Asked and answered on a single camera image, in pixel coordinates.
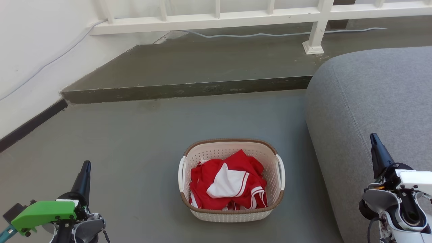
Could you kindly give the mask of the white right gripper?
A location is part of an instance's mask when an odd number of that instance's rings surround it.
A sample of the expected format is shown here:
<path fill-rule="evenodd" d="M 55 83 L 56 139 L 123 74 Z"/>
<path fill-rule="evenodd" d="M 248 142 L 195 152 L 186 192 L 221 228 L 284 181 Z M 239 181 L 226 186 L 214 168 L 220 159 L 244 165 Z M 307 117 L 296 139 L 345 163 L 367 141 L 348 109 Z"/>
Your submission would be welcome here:
<path fill-rule="evenodd" d="M 431 197 L 432 172 L 398 168 L 387 170 L 395 161 L 376 133 L 370 134 L 370 141 L 374 179 L 385 172 L 386 190 L 396 195 L 401 192 L 420 192 Z"/>

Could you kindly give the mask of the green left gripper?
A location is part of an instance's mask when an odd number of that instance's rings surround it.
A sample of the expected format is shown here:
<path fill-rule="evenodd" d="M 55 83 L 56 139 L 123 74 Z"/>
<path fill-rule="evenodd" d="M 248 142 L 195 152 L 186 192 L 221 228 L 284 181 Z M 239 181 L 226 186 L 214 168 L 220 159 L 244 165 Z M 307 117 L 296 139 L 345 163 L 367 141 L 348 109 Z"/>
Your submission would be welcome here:
<path fill-rule="evenodd" d="M 84 161 L 80 172 L 70 191 L 72 199 L 41 200 L 25 207 L 11 222 L 21 235 L 38 226 L 49 223 L 60 225 L 83 222 L 88 220 L 86 206 L 89 203 L 91 182 L 91 162 Z"/>

